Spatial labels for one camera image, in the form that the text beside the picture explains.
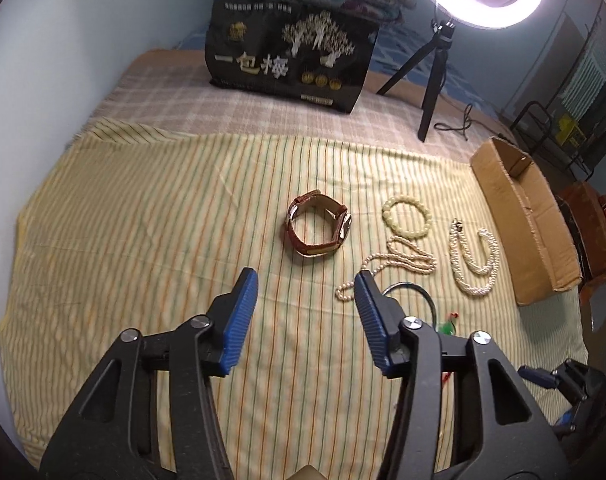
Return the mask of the black metal rack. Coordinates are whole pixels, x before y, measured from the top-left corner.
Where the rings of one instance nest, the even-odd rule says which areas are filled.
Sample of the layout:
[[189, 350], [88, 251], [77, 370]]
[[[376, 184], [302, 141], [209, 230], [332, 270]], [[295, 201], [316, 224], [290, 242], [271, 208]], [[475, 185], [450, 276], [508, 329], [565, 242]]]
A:
[[588, 181], [594, 170], [590, 170], [580, 158], [586, 140], [579, 148], [561, 146], [556, 140], [558, 121], [563, 114], [566, 113], [553, 115], [541, 102], [530, 101], [512, 120], [509, 129], [523, 141], [527, 154], [532, 157], [539, 155], [562, 174]]

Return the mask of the black snack bag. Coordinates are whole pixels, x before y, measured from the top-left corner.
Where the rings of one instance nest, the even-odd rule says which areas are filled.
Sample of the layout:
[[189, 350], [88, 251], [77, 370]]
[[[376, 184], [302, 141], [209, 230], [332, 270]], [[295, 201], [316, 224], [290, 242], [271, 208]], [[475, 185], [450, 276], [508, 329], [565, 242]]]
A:
[[275, 0], [214, 0], [205, 63], [217, 87], [301, 100], [350, 114], [379, 25]]

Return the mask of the yellow striped cloth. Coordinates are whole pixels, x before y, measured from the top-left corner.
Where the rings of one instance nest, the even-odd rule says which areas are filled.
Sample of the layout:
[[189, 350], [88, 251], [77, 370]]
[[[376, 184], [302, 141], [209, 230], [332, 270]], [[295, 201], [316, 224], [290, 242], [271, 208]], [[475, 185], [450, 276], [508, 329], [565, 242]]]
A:
[[[320, 190], [352, 225], [333, 254], [304, 258], [284, 220]], [[486, 330], [514, 365], [584, 360], [580, 304], [564, 292], [516, 303], [508, 266], [494, 290], [458, 289], [448, 226], [491, 229], [464, 162], [301, 136], [170, 133], [105, 119], [61, 156], [18, 215], [0, 324], [1, 366], [31, 463], [122, 330], [172, 330], [228, 292], [246, 266], [258, 301], [238, 366], [214, 385], [227, 453], [240, 479], [281, 479], [312, 465], [370, 479], [382, 460], [398, 385], [374, 367], [356, 308], [335, 298], [388, 235], [384, 200], [417, 198], [432, 214], [421, 279], [457, 330]]]

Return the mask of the yellow crate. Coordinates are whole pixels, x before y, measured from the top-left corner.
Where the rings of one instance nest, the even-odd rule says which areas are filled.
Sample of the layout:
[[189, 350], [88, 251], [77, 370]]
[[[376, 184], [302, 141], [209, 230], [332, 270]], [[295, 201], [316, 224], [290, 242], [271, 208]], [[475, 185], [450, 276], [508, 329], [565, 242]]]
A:
[[580, 130], [578, 121], [570, 114], [563, 114], [558, 121], [559, 131], [556, 134], [556, 140], [559, 145], [571, 145], [579, 148], [586, 140], [583, 131]]

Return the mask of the brown leather watch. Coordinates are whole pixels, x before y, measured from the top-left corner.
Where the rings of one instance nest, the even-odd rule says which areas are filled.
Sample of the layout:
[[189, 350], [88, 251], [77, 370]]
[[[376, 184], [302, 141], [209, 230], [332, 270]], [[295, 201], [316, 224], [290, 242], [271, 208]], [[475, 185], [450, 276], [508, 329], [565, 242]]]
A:
[[295, 197], [284, 220], [290, 244], [304, 258], [336, 252], [346, 241], [351, 225], [347, 206], [320, 190]]

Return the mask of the dark hanging clothes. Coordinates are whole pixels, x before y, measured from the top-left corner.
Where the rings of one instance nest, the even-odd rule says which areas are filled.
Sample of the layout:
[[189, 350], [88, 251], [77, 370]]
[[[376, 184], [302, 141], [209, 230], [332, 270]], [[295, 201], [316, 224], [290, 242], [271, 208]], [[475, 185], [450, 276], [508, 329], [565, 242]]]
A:
[[606, 154], [606, 82], [580, 120], [580, 130], [586, 136], [580, 158], [594, 170]]

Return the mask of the white striped hanging towel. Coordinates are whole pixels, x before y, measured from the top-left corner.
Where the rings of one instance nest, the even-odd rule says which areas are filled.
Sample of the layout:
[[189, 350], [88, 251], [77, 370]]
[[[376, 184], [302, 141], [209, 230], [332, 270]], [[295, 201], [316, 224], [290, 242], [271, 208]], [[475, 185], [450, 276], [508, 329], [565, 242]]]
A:
[[582, 54], [560, 94], [564, 110], [573, 119], [582, 118], [605, 82], [606, 49], [594, 44]]

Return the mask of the cardboard box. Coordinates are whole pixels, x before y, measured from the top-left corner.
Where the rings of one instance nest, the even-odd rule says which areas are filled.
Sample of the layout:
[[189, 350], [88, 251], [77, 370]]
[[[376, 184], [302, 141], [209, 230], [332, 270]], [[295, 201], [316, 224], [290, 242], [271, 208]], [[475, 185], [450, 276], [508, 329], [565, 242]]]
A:
[[531, 156], [491, 138], [470, 164], [504, 248], [516, 303], [528, 306], [577, 286], [582, 272], [571, 233]]

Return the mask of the plaid brown blanket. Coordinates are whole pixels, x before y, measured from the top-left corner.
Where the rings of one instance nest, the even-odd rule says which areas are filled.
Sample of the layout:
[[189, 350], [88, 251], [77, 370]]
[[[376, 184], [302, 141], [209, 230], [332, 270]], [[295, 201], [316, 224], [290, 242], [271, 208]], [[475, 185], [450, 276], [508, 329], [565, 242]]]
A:
[[506, 126], [479, 110], [471, 110], [472, 125], [459, 134], [463, 102], [441, 96], [433, 118], [447, 128], [431, 129], [420, 142], [423, 87], [402, 81], [390, 93], [378, 96], [385, 79], [383, 74], [368, 73], [354, 109], [343, 114], [301, 100], [217, 88], [211, 83], [203, 52], [152, 50], [130, 64], [89, 119], [109, 117], [188, 134], [313, 136], [456, 162], [467, 162], [492, 136], [513, 138]]

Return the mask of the blue bangle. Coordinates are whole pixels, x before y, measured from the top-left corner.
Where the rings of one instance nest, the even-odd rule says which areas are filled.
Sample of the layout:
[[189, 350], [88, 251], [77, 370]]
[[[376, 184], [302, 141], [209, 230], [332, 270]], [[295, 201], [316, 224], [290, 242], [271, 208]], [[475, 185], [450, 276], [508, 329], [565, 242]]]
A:
[[436, 330], [437, 329], [437, 310], [436, 310], [435, 302], [432, 299], [431, 295], [420, 285], [414, 284], [411, 282], [397, 282], [397, 283], [391, 284], [386, 289], [384, 289], [382, 294], [384, 296], [390, 296], [391, 293], [395, 292], [397, 289], [412, 290], [413, 292], [417, 292], [423, 298], [423, 300], [426, 302], [426, 304], [428, 305], [428, 307], [430, 309], [431, 318], [432, 318], [431, 326], [434, 328], [434, 330]]

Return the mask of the orange cloth covered box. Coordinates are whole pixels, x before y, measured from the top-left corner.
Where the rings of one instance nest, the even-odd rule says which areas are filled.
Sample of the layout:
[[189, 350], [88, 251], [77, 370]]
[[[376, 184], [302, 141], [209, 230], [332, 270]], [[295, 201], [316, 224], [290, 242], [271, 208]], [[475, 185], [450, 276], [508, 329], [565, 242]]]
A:
[[575, 245], [585, 280], [606, 275], [606, 195], [599, 195], [588, 182], [574, 182], [560, 197], [577, 232]]

